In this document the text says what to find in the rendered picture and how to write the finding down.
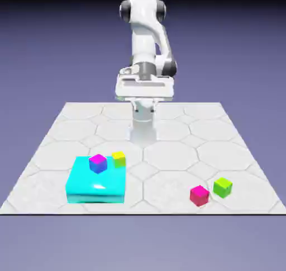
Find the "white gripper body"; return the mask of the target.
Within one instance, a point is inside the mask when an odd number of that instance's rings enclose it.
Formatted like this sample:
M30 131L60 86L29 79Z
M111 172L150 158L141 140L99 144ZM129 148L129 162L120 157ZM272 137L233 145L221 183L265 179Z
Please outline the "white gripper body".
M119 74L115 94L120 101L129 101L134 98L155 98L168 101L174 96L174 79L152 75L150 80L139 80L137 74Z

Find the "small green cube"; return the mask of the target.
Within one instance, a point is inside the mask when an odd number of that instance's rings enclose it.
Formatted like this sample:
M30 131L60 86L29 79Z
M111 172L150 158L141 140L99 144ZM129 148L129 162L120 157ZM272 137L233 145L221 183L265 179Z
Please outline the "small green cube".
M219 178L213 183L213 192L221 198L230 195L232 191L232 182L226 178Z

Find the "large cyan box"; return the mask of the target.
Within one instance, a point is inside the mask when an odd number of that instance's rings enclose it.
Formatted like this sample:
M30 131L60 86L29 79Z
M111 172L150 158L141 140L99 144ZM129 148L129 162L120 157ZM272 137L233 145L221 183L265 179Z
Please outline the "large cyan box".
M68 203L124 203L126 167L116 168L111 156L101 173L90 170L89 156L76 157L65 185Z

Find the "small pink cube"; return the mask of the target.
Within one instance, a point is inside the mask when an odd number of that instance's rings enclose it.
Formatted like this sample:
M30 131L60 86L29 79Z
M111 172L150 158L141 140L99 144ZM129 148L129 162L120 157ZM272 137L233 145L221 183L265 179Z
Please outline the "small pink cube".
M209 202L209 191L203 186L196 186L190 190L189 198L197 207L203 206Z

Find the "small magenta and blue cube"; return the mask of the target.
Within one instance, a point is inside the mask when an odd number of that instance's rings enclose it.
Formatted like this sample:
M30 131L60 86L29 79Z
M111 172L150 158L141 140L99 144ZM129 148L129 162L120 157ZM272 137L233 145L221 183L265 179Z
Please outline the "small magenta and blue cube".
M90 170L96 174L99 174L107 169L107 158L102 154L91 156L88 161Z

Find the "small yellow cube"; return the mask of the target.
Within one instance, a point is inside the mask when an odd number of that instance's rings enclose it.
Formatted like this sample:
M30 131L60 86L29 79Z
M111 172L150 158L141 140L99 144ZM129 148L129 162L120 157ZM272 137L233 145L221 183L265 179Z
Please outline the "small yellow cube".
M113 152L112 161L115 168L121 168L126 166L126 157L122 151Z

